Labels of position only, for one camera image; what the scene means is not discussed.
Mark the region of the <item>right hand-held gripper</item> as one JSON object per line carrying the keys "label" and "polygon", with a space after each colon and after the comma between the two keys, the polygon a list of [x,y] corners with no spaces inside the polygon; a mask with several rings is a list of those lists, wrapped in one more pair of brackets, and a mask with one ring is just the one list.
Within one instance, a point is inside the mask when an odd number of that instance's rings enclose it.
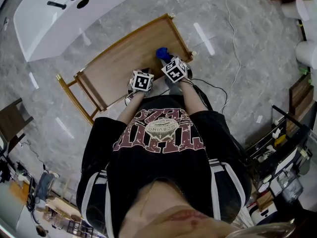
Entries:
{"label": "right hand-held gripper", "polygon": [[173,58],[171,62],[164,65],[161,70],[174,84],[184,77],[188,79],[192,77],[191,67],[179,57]]}

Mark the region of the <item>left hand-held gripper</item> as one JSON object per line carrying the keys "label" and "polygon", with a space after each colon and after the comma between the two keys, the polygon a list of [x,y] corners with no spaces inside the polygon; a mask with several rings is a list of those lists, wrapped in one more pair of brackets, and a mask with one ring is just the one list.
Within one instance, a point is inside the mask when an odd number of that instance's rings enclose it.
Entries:
{"label": "left hand-held gripper", "polygon": [[150,68],[134,70],[127,86],[127,99],[131,100],[137,92],[149,95],[153,86],[154,75]]}

